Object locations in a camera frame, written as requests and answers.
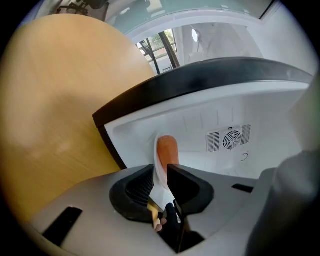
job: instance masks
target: wooden table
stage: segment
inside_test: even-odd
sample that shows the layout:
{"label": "wooden table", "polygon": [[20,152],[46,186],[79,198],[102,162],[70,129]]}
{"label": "wooden table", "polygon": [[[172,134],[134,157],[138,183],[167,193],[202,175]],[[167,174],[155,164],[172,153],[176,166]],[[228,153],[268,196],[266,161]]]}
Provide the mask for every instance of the wooden table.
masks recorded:
{"label": "wooden table", "polygon": [[153,76],[128,38],[90,17],[50,15],[16,31],[0,63],[0,178],[18,220],[119,170],[92,114]]}

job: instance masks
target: black slot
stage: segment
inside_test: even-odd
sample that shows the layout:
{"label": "black slot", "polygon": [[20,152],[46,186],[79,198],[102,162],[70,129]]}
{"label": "black slot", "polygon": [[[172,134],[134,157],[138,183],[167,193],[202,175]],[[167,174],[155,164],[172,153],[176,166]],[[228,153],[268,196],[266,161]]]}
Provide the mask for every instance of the black slot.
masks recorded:
{"label": "black slot", "polygon": [[183,217],[203,212],[215,194],[214,188],[207,181],[187,172],[184,167],[168,164],[167,173],[168,187]]}
{"label": "black slot", "polygon": [[254,188],[252,186],[246,186],[246,185],[241,185],[241,184],[234,184],[232,186],[233,189],[236,190],[241,190],[243,192],[251,193]]}
{"label": "black slot", "polygon": [[114,209],[130,221],[153,223],[148,200],[154,187],[154,165],[149,164],[134,174],[118,180],[110,189]]}
{"label": "black slot", "polygon": [[60,216],[47,228],[43,236],[56,246],[61,246],[73,225],[81,215],[82,210],[75,207],[68,207]]}

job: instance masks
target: white wall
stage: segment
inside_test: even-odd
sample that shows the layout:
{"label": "white wall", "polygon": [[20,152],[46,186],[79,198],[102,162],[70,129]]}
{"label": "white wall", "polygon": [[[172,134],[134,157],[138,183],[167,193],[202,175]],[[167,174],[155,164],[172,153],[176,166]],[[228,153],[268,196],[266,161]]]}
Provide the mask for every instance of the white wall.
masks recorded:
{"label": "white wall", "polygon": [[265,59],[283,62],[314,75],[319,59],[299,23],[281,5],[262,27],[248,28]]}
{"label": "white wall", "polygon": [[[192,29],[199,32],[199,42],[193,40]],[[173,31],[181,66],[226,57],[263,57],[245,26],[200,23],[175,28]]]}

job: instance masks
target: window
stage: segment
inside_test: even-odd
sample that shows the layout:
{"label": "window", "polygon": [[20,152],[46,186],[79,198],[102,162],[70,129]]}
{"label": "window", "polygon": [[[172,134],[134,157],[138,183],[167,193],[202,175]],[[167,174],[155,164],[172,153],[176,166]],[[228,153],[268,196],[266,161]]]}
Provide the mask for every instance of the window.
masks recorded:
{"label": "window", "polygon": [[[168,29],[165,30],[164,33],[166,34],[174,52],[177,52],[177,46],[176,46],[176,40],[175,40],[175,35],[172,29]],[[166,48],[162,42],[162,40],[160,39],[160,36],[158,34],[155,34],[151,37],[148,38],[151,48],[153,50],[153,54],[155,56],[156,59],[162,58],[164,56],[167,56],[167,51]],[[136,46],[138,47],[138,49],[140,50],[140,52],[143,54],[143,56],[145,56],[146,60],[148,62],[152,62],[152,58],[148,55],[148,53],[146,53],[146,51],[143,49],[143,46],[138,42],[136,44]]]}

